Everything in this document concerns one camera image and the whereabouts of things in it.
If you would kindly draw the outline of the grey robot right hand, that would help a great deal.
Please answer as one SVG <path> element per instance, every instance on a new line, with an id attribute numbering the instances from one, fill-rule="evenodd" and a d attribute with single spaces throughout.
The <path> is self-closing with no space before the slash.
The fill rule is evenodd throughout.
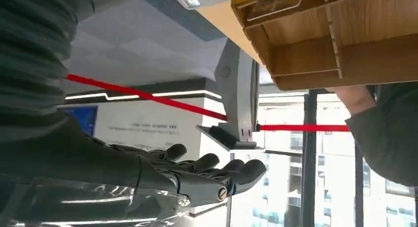
<path id="1" fill-rule="evenodd" d="M 183 144 L 144 151 L 84 133 L 63 111 L 0 115 L 3 227 L 161 226 L 185 207 L 217 204 L 255 186 L 257 159 L 181 161 Z"/>

